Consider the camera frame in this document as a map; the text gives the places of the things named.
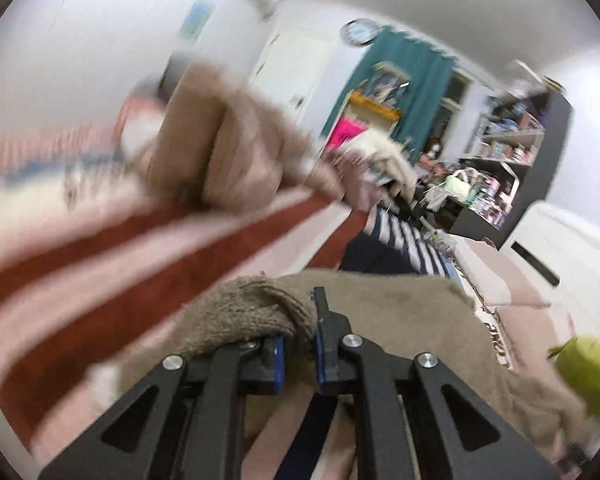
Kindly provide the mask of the beige knitted sweater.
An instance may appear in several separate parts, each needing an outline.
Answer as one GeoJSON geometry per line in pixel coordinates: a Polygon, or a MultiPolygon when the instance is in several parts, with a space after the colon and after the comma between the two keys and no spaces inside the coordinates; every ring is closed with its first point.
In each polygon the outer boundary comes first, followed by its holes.
{"type": "Polygon", "coordinates": [[[402,358],[435,354],[545,456],[555,456],[557,437],[579,444],[591,437],[580,400],[499,363],[472,300],[448,278],[432,276],[310,269],[224,282],[184,304],[161,344],[140,348],[122,362],[117,392],[128,391],[168,354],[202,356],[223,344],[271,335],[287,338],[290,380],[305,382],[313,370],[317,310],[311,292],[317,287],[325,289],[332,312],[346,316],[355,333],[385,352],[402,358]]]}

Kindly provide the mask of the pink ribbed pillow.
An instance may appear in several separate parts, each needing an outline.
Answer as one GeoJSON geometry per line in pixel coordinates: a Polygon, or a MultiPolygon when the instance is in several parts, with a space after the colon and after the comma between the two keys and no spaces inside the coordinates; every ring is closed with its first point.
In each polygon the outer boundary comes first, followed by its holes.
{"type": "Polygon", "coordinates": [[[512,260],[486,242],[453,236],[453,258],[475,315],[488,330],[498,362],[521,368],[557,338],[550,303],[512,260]]]}

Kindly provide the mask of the dark navy folded garment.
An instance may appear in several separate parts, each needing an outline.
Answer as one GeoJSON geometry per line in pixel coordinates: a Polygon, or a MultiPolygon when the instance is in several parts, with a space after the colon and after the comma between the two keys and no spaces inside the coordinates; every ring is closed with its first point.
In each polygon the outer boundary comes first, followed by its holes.
{"type": "Polygon", "coordinates": [[[347,244],[338,270],[374,275],[419,274],[402,252],[364,232],[347,244]]]}

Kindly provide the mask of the striped red pink blanket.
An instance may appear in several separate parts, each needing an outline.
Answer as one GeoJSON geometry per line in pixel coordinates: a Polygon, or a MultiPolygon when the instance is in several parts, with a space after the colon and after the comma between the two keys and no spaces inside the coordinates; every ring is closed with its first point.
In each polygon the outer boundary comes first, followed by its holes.
{"type": "Polygon", "coordinates": [[[375,217],[307,188],[244,216],[159,202],[119,164],[0,186],[0,429],[38,464],[96,417],[88,370],[219,282],[333,268],[375,217]]]}

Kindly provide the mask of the green avocado plush toy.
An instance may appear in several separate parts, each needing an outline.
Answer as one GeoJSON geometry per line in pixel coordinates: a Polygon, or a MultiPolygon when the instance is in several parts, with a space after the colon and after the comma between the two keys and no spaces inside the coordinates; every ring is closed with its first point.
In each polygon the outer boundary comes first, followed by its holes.
{"type": "Polygon", "coordinates": [[[600,339],[579,336],[550,348],[547,359],[562,380],[580,396],[591,416],[600,416],[600,339]]]}

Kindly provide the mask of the white bed headboard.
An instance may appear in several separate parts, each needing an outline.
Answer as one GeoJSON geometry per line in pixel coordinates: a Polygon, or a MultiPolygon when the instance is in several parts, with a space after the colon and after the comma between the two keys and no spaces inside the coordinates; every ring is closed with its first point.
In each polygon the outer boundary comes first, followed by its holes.
{"type": "Polygon", "coordinates": [[[560,342],[600,339],[600,228],[547,202],[533,203],[500,248],[550,302],[560,342]]]}

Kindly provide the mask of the cream blanket pile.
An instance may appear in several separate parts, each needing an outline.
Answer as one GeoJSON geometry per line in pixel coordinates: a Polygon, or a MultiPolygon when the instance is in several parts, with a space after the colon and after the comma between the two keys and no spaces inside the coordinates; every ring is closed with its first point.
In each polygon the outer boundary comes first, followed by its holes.
{"type": "Polygon", "coordinates": [[[402,155],[402,145],[383,133],[365,130],[340,145],[345,152],[353,152],[370,165],[378,166],[390,179],[400,185],[400,195],[410,202],[415,194],[418,175],[402,155]]]}

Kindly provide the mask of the pink brown crumpled duvet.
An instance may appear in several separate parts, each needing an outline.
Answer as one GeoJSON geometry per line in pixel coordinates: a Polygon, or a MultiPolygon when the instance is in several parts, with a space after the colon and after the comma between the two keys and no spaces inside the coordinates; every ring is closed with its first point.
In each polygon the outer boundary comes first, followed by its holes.
{"type": "Polygon", "coordinates": [[[232,214],[272,203],[285,184],[362,211],[380,202],[364,159],[317,155],[310,136],[242,80],[201,61],[166,72],[174,88],[131,96],[119,117],[122,155],[151,191],[232,214]]]}

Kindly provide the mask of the black bookshelf with items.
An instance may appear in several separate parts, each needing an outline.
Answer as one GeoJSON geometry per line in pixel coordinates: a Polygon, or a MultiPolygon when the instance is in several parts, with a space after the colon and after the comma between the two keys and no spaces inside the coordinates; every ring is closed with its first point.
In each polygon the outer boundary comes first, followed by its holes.
{"type": "Polygon", "coordinates": [[[478,180],[451,232],[502,246],[527,209],[547,196],[571,114],[571,104],[554,88],[493,99],[460,155],[478,180]]]}

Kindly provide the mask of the yellow wooden shelf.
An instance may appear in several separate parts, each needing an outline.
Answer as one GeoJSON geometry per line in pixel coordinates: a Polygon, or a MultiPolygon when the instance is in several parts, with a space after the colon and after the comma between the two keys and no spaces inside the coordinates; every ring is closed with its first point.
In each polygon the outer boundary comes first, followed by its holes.
{"type": "Polygon", "coordinates": [[[350,134],[376,131],[391,136],[401,118],[400,110],[378,104],[361,92],[351,91],[336,119],[336,128],[350,134]]]}

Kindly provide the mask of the teal curtain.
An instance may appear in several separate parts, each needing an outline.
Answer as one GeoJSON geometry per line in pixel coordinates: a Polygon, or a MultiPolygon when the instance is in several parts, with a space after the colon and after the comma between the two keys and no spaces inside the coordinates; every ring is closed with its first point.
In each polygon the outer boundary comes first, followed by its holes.
{"type": "Polygon", "coordinates": [[[411,76],[410,85],[398,101],[398,107],[405,115],[393,130],[392,137],[398,142],[411,139],[410,149],[413,153],[410,161],[414,162],[426,143],[440,101],[448,88],[455,58],[430,42],[399,32],[391,26],[380,30],[366,55],[353,70],[324,123],[321,136],[329,134],[348,93],[358,88],[364,79],[370,78],[374,66],[379,62],[391,62],[411,76]]]}

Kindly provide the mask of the white door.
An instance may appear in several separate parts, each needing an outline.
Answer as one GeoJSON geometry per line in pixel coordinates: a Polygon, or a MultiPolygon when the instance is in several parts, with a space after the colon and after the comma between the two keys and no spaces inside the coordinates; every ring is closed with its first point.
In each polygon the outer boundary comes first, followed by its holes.
{"type": "Polygon", "coordinates": [[[250,84],[298,124],[335,48],[333,36],[279,29],[263,49],[250,84]]]}

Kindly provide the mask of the round wall clock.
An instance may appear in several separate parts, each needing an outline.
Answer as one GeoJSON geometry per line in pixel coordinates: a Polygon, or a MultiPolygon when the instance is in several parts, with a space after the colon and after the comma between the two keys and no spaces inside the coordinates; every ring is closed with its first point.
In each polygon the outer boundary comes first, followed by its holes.
{"type": "Polygon", "coordinates": [[[370,18],[356,18],[340,28],[341,39],[351,47],[366,47],[377,38],[380,26],[370,18]]]}

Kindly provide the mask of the light blue wall poster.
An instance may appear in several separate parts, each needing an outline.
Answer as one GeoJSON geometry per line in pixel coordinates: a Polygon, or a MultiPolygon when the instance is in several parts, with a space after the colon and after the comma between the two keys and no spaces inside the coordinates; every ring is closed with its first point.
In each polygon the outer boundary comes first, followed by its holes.
{"type": "Polygon", "coordinates": [[[197,0],[189,9],[180,28],[180,37],[195,41],[214,11],[214,5],[206,0],[197,0]]]}

